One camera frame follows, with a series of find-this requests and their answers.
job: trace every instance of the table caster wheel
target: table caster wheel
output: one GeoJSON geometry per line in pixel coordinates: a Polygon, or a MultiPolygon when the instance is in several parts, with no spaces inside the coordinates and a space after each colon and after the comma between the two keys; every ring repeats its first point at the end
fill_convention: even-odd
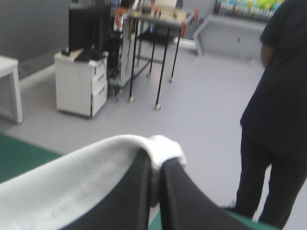
{"type": "Polygon", "coordinates": [[[129,103],[134,103],[134,97],[133,97],[133,96],[129,97],[128,102],[129,102],[129,103]]]}
{"type": "Polygon", "coordinates": [[[113,99],[113,102],[114,102],[114,103],[118,103],[118,97],[114,98],[114,99],[113,99]]]}
{"type": "Polygon", "coordinates": [[[157,111],[157,112],[159,112],[161,110],[161,106],[160,106],[159,103],[155,104],[154,110],[157,111]]]}

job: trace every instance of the person's arm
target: person's arm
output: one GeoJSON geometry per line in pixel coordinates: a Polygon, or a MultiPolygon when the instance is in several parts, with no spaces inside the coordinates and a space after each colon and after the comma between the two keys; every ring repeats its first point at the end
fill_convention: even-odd
{"type": "Polygon", "coordinates": [[[264,67],[267,67],[272,60],[275,53],[275,48],[272,46],[268,46],[266,44],[262,44],[261,47],[261,61],[264,67]]]}
{"type": "Polygon", "coordinates": [[[275,51],[278,49],[279,41],[282,38],[283,23],[291,8],[292,2],[293,0],[285,0],[281,4],[260,37],[262,42],[261,61],[264,67],[268,66],[274,57],[275,51]]]}

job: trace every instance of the dark trousers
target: dark trousers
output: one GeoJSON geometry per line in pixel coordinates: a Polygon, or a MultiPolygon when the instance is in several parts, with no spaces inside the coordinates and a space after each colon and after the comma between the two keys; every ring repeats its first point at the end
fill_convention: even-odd
{"type": "Polygon", "coordinates": [[[307,176],[307,166],[252,142],[242,132],[242,172],[234,211],[252,218],[258,208],[265,171],[272,165],[269,195],[259,221],[283,228],[307,176]]]}

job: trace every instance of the drawer handle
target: drawer handle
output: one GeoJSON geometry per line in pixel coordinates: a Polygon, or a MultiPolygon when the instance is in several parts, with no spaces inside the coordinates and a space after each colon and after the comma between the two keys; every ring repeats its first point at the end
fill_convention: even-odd
{"type": "Polygon", "coordinates": [[[99,91],[99,95],[102,94],[104,90],[105,88],[102,88],[102,90],[99,91]]]}
{"type": "Polygon", "coordinates": [[[104,74],[101,77],[98,78],[98,81],[101,81],[102,78],[104,78],[104,74]]]}

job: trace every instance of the white filing cabinet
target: white filing cabinet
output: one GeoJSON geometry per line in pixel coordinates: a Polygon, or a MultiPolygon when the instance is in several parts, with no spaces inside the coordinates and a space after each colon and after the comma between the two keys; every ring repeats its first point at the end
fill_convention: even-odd
{"type": "Polygon", "coordinates": [[[105,104],[107,97],[106,62],[74,62],[82,52],[70,56],[57,53],[56,69],[57,109],[60,111],[94,117],[105,104]]]}

